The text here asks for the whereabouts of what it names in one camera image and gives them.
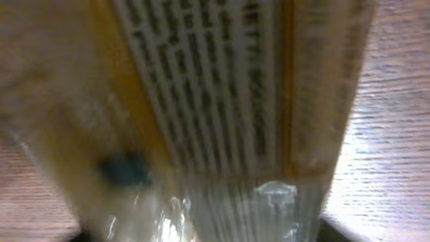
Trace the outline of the orange spaghetti package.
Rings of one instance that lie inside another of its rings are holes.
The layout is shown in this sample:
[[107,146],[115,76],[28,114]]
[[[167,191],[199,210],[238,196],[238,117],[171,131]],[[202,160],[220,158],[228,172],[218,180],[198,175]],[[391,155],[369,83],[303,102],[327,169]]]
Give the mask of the orange spaghetti package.
[[1,2],[1,127],[97,241],[315,241],[374,1]]

